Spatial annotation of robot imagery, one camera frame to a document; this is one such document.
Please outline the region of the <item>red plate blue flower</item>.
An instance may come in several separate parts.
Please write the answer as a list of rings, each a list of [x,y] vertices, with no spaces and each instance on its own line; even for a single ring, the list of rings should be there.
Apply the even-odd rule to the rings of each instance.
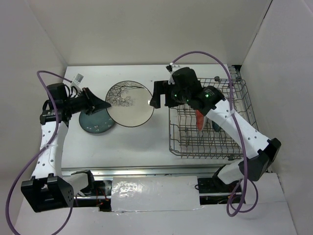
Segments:
[[[206,117],[199,110],[196,110],[195,114],[197,130],[202,131],[206,125]]]

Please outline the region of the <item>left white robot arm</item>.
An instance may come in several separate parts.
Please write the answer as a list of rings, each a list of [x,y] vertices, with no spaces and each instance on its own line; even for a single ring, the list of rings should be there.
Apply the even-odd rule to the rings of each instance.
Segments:
[[[21,191],[34,212],[72,207],[78,193],[92,195],[96,191],[97,184],[90,170],[77,171],[69,178],[63,178],[64,142],[73,114],[93,115],[111,106],[89,88],[83,88],[75,97],[67,93],[69,87],[64,83],[51,84],[47,90],[49,99],[40,115],[41,150],[35,158],[37,163],[30,180],[21,185]]]

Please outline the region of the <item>cream plate tree pattern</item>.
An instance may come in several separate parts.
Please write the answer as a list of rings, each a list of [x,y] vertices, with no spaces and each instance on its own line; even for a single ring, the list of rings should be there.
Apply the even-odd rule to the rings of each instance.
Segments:
[[[154,107],[150,105],[151,92],[141,83],[121,81],[107,92],[106,102],[109,116],[124,127],[138,127],[150,120]]]

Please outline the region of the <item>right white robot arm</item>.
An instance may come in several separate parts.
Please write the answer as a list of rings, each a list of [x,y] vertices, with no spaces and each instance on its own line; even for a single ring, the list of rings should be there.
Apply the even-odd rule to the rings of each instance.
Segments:
[[[214,121],[242,149],[241,160],[225,165],[215,173],[215,190],[224,192],[230,184],[241,179],[257,182],[274,162],[281,142],[260,133],[234,109],[232,92],[226,98],[219,89],[204,87],[195,71],[184,67],[172,72],[169,80],[154,82],[150,106],[160,108],[161,95],[165,96],[165,106],[169,108],[187,104]]]

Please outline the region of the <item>dark teal plate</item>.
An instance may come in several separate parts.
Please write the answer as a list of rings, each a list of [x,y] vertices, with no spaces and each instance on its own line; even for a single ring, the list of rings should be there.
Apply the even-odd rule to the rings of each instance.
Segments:
[[[213,121],[212,121],[212,128],[215,132],[220,132],[220,130],[221,130],[221,127]]]

